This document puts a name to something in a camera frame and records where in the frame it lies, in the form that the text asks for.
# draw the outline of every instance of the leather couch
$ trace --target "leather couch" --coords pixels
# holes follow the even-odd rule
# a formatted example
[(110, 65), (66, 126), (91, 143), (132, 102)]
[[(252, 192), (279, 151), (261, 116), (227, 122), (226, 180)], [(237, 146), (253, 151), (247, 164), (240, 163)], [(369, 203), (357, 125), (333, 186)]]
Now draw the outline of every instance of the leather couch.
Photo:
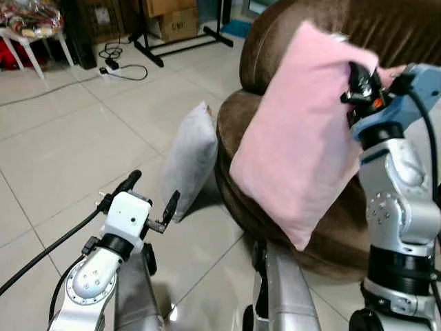
[(336, 279), (361, 279), (367, 271), (369, 238), (365, 196), (357, 177), (320, 220), (304, 252), (229, 176), (229, 166), (284, 51), (299, 23), (313, 21), (349, 42), (376, 52), (383, 67), (411, 62), (441, 64), (441, 0), (282, 0), (257, 18), (240, 60), (242, 90), (218, 114), (218, 187), (236, 222), (255, 239), (289, 245), (300, 264)]

